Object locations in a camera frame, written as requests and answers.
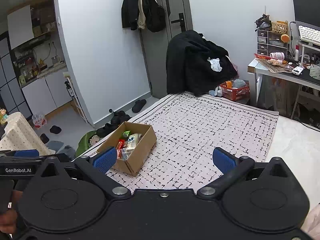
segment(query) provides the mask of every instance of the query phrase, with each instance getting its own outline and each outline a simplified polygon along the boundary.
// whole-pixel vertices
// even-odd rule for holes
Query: human hand
[[[13,190],[11,195],[12,204],[22,196],[22,191]],[[0,215],[0,231],[6,234],[13,234],[17,229],[17,212],[14,209],[9,209],[6,213]]]

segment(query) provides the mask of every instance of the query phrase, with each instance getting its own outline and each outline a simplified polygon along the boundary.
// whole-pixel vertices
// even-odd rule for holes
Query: green snack bag
[[[123,132],[121,139],[128,140],[129,136],[130,136],[130,131],[125,131]]]

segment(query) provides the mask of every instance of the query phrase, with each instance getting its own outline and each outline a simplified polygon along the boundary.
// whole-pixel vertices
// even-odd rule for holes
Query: patterned rug
[[[157,144],[137,177],[110,170],[109,177],[134,191],[198,189],[222,175],[212,152],[221,147],[263,162],[278,112],[263,111],[212,96],[168,95],[130,122],[151,124]]]

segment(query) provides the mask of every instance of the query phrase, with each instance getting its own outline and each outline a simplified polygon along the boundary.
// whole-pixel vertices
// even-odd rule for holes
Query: wicker basket
[[[272,31],[274,33],[287,34],[288,33],[288,22],[272,22]]]
[[[243,88],[228,88],[226,82],[220,85],[222,88],[222,96],[231,101],[238,101],[250,95],[249,83]]]

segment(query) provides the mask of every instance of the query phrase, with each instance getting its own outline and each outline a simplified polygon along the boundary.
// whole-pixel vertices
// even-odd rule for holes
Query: tablecloth
[[[20,112],[10,114],[6,121],[5,134],[0,140],[1,151],[36,149],[40,155],[51,154]]]

